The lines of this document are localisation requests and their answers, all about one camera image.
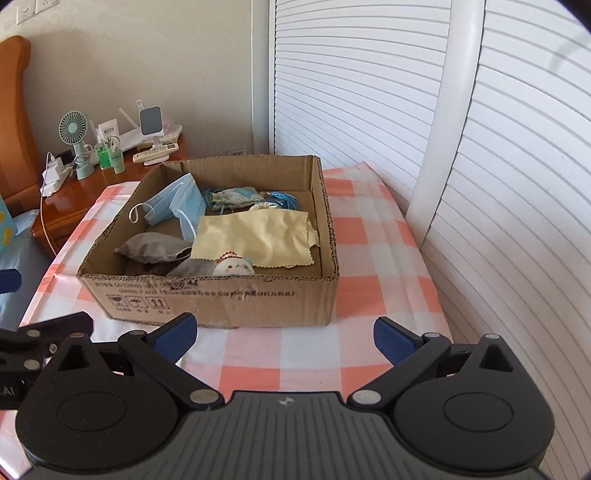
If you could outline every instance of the air conditioner remote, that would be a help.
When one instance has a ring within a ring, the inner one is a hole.
[[[149,167],[150,165],[156,165],[157,163],[165,162],[169,158],[170,158],[170,155],[165,155],[163,157],[153,158],[152,160],[145,161],[144,165],[146,165],[146,167]]]
[[[170,145],[161,145],[160,147],[152,147],[149,150],[136,153],[134,155],[134,163],[142,163],[148,160],[152,160],[153,158],[163,157],[165,155],[171,154],[172,152],[176,152],[177,150],[178,143],[173,143]]]

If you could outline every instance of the green hand sanitizer bottle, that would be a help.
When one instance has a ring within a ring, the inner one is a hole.
[[[99,157],[99,167],[101,170],[106,170],[107,168],[111,167],[111,161],[109,159],[109,150],[105,146],[105,142],[103,142],[103,138],[100,135],[100,131],[96,130],[96,154]]]

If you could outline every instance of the small mint handheld fan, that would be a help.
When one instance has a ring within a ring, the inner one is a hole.
[[[88,121],[82,112],[72,111],[60,121],[60,138],[67,145],[74,145],[74,153],[85,153],[84,137],[88,132]]]
[[[86,115],[76,110],[66,113],[60,121],[59,131],[61,141],[66,145],[74,145],[78,180],[85,179],[95,170],[88,158],[86,158],[86,156],[90,155],[90,152],[84,146],[84,137],[88,132]]]

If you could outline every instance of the wall outlet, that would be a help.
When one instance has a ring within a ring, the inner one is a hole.
[[[232,150],[226,150],[227,157],[237,157],[239,155],[246,155],[246,147],[233,148]]]
[[[18,0],[17,25],[35,15],[35,0]]]
[[[38,14],[47,10],[48,8],[54,7],[58,4],[59,0],[37,0],[35,6],[35,13]]]

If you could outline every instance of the light switch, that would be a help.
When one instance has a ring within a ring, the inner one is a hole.
[[[47,10],[48,8],[54,7],[58,4],[59,0],[37,0],[37,5],[35,6],[35,13],[38,14]]]
[[[35,0],[18,0],[17,25],[35,15]]]

